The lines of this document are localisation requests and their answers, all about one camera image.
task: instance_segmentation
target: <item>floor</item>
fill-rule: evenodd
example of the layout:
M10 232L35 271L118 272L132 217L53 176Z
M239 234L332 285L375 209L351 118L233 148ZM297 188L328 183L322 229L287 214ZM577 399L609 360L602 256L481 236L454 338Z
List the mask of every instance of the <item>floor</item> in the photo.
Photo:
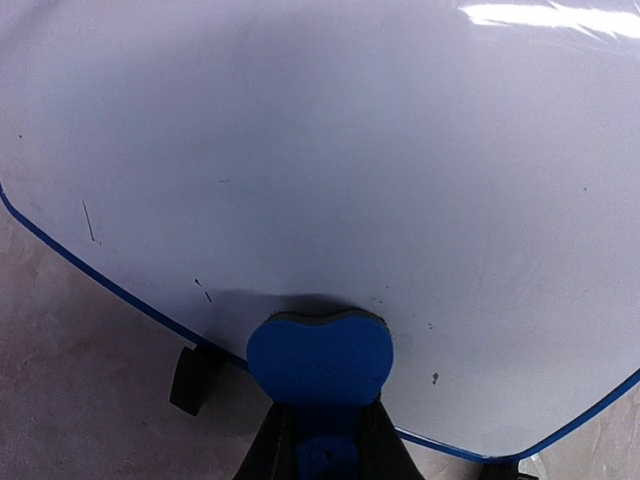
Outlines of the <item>floor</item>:
M0 478L228 479L269 405L227 369L197 418L167 399L186 342L67 264L0 207ZM640 470L640 389L522 463L541 480ZM477 466L408 446L428 480Z

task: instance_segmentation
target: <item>concrete floor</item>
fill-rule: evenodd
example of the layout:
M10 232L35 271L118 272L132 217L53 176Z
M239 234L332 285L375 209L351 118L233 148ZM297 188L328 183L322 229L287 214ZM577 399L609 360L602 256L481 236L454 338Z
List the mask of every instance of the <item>concrete floor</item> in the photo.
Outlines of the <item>concrete floor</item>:
M67 264L2 207L0 292L0 478L233 476L269 406L247 374L227 369L197 418L172 407L186 342ZM541 480L637 478L638 405L636 388L526 460L525 471ZM474 478L475 465L409 449L428 480Z

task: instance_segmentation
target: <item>scuff mark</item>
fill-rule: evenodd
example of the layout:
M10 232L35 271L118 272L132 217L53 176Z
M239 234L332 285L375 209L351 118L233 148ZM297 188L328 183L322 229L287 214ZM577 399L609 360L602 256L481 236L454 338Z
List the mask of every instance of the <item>scuff mark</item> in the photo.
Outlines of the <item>scuff mark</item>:
M91 228L91 220L89 220L89 212L87 212L87 206L84 204L84 200L82 200L82 208L84 208L84 216L87 218L87 225L89 226L89 235L91 236L91 241L95 242L96 239L93 236L93 228Z

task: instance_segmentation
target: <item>white board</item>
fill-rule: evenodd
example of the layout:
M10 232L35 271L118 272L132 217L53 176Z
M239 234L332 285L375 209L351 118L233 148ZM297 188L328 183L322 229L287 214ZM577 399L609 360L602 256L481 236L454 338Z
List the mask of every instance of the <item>white board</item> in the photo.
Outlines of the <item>white board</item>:
M6 1L0 180L235 355L301 298L381 315L400 430L523 455L640 366L628 3Z

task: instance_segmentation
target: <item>white surface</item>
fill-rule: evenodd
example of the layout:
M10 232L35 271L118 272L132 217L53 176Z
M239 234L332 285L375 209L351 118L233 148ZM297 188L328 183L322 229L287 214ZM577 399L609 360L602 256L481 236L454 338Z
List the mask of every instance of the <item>white surface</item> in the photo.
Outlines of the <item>white surface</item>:
M0 478L228 480L269 401L228 368L197 418L166 401L188 342L101 288L0 208ZM640 388L521 462L540 480L634 479ZM425 480L476 464L407 444Z
M492 456L640 366L640 50L609 13L12 5L9 199L193 331L243 355L292 296L369 309L396 425Z

